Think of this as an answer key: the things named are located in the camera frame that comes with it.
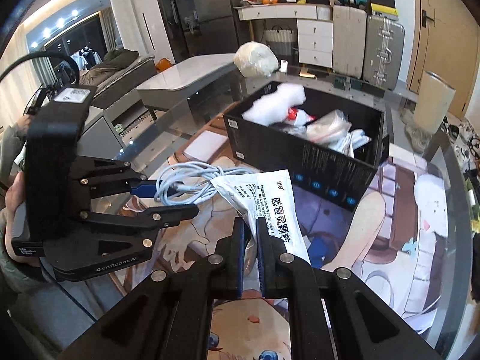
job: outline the dresser drawer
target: dresser drawer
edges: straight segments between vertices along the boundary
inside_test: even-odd
[[[302,4],[278,4],[275,6],[277,17],[293,19],[316,19],[317,7],[315,5]]]
[[[302,64],[332,67],[332,53],[298,48],[298,61]]]
[[[298,48],[313,51],[324,51],[332,54],[333,38],[326,36],[298,35]]]
[[[333,23],[318,20],[297,20],[299,34],[333,38]]]
[[[277,11],[273,5],[260,5],[258,7],[239,9],[238,17],[240,20],[274,19],[277,17]]]

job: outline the stainless steel refrigerator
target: stainless steel refrigerator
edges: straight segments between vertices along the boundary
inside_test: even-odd
[[[241,0],[158,0],[176,62],[186,56],[234,53],[248,42]]]

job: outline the black box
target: black box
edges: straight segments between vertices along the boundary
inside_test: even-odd
[[[292,183],[353,211],[377,173],[379,164],[388,159],[389,137],[382,139],[383,112],[331,93],[305,88],[307,99],[298,108],[317,117],[339,109],[348,115],[351,131],[361,128],[372,138],[355,151],[355,158],[347,157],[242,118],[242,113],[255,100],[274,92],[278,84],[268,84],[224,114],[233,155],[265,172],[288,169]]]

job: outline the metal screw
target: metal screw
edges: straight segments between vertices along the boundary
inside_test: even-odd
[[[337,276],[340,279],[349,279],[350,276],[352,276],[352,273],[351,273],[350,269],[348,269],[348,268],[338,268],[337,269]]]
[[[210,264],[217,265],[217,264],[220,264],[222,261],[223,261],[223,257],[220,256],[219,254],[212,254],[208,256],[208,262]]]
[[[167,274],[165,273],[165,271],[158,270],[158,271],[152,272],[150,277],[152,278],[153,281],[163,281],[167,277]]]
[[[295,256],[290,253],[282,253],[280,254],[280,261],[283,263],[291,263],[295,259]]]

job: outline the cable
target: cable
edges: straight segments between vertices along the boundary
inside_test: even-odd
[[[75,74],[75,84],[78,85],[80,83],[80,70],[78,69],[77,63],[74,61],[72,57],[66,54],[63,54],[63,52],[57,52],[57,51],[35,51],[35,52],[31,52],[30,54],[24,55],[22,58],[19,58],[10,66],[8,66],[8,68],[5,69],[5,71],[0,76],[0,83],[7,76],[7,74],[10,73],[13,69],[15,69],[18,65],[22,64],[23,62],[30,61],[31,59],[36,59],[41,57],[54,57],[54,58],[59,58],[62,61],[68,62],[68,64],[70,65],[70,67],[72,68]]]
[[[173,170],[173,173],[162,180],[162,176],[170,169]],[[158,176],[157,193],[155,193],[154,199],[156,202],[162,202],[162,204],[166,206],[192,203],[200,204],[213,198],[217,193],[217,190],[210,182],[211,179],[218,176],[248,175],[250,173],[253,173],[253,171],[245,167],[235,167],[224,170],[219,166],[213,166],[199,161],[176,163],[165,168],[160,176]],[[193,185],[185,185],[182,183],[185,177],[202,177],[206,180]],[[169,188],[173,188],[177,193],[167,197]],[[183,194],[191,196],[182,200],[172,200],[172,198],[179,197]]]
[[[50,274],[49,271],[47,271],[47,270],[45,269],[45,267],[43,266],[42,261],[41,261],[40,259],[38,259],[38,262],[40,263],[40,268],[41,268],[42,271],[46,274],[46,276],[50,279],[50,281],[51,281],[54,285],[56,285],[56,286],[58,287],[58,289],[59,289],[61,292],[63,292],[63,293],[68,297],[68,299],[70,299],[73,303],[75,303],[75,305],[76,305],[80,310],[82,310],[82,311],[87,315],[87,317],[90,318],[90,319],[93,321],[93,323],[97,322],[97,319],[96,319],[92,314],[90,314],[90,312],[89,312],[85,307],[83,307],[83,306],[80,304],[80,302],[79,302],[77,299],[75,299],[75,298],[70,294],[70,292],[68,292],[65,288],[63,288],[63,287],[60,285],[60,283],[59,283],[57,280],[55,280],[55,278]]]

